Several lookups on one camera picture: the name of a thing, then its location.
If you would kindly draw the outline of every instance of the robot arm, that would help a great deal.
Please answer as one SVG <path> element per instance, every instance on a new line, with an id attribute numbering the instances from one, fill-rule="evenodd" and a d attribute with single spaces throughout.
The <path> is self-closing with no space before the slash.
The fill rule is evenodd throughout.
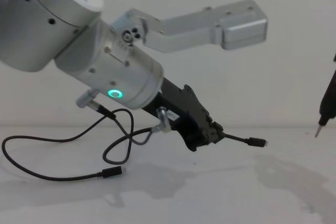
<path id="1" fill-rule="evenodd" d="M 127 41 L 142 38 L 144 45 L 168 53 L 205 44 L 226 50 L 254 45 L 266 40 L 267 24 L 259 6 L 246 0 L 166 20 L 132 9 L 112 27 Z"/>
<path id="2" fill-rule="evenodd" d="M 268 23 L 257 4 L 208 7 L 162 21 L 133 9 L 112 25 L 100 18 L 103 5 L 103 0 L 0 0 L 0 60 L 29 72 L 55 60 L 60 70 L 91 88 L 77 101 L 80 107 L 96 110 L 94 98 L 102 93 L 143 109 L 160 119 L 154 131 L 177 130 L 192 151 L 226 137 L 192 89 L 181 90 L 165 79 L 162 66 L 135 42 L 161 52 L 253 45 L 266 39 Z M 265 145 L 255 138 L 240 141 Z"/>

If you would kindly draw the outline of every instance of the screw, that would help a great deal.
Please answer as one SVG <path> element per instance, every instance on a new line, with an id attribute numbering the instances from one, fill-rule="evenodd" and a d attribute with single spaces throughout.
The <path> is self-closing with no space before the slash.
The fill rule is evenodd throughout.
<path id="1" fill-rule="evenodd" d="M 104 53 L 105 54 L 108 54 L 108 53 L 110 53 L 111 52 L 111 48 L 109 48 L 109 47 L 104 47 Z"/>
<path id="2" fill-rule="evenodd" d="M 126 43 L 131 43 L 133 41 L 132 35 L 130 33 L 130 31 L 124 31 L 122 34 L 122 39 L 126 42 Z"/>
<path id="3" fill-rule="evenodd" d="M 50 18 L 50 19 L 48 20 L 48 22 L 49 22 L 49 24 L 51 24 L 51 25 L 54 25 L 54 24 L 56 23 L 56 21 L 55 21 L 53 18 Z"/>

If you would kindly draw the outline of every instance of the bolt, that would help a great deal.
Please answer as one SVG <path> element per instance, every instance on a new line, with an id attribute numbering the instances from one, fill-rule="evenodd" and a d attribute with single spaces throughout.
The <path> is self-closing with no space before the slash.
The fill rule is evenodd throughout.
<path id="1" fill-rule="evenodd" d="M 130 33 L 130 31 L 124 31 L 122 34 L 122 39 L 126 42 L 126 43 L 131 43 L 133 41 L 132 35 Z"/>
<path id="2" fill-rule="evenodd" d="M 161 107 L 159 107 L 159 108 L 156 110 L 156 112 L 159 112 L 159 111 L 162 111 L 162 110 L 167 111 L 167 108 L 161 106 Z"/>
<path id="3" fill-rule="evenodd" d="M 109 48 L 109 47 L 105 47 L 104 48 L 104 53 L 105 54 L 108 54 L 108 53 L 110 53 L 111 52 L 111 48 Z"/>
<path id="4" fill-rule="evenodd" d="M 48 22 L 49 24 L 54 25 L 56 23 L 56 20 L 54 20 L 53 18 L 50 18 Z"/>

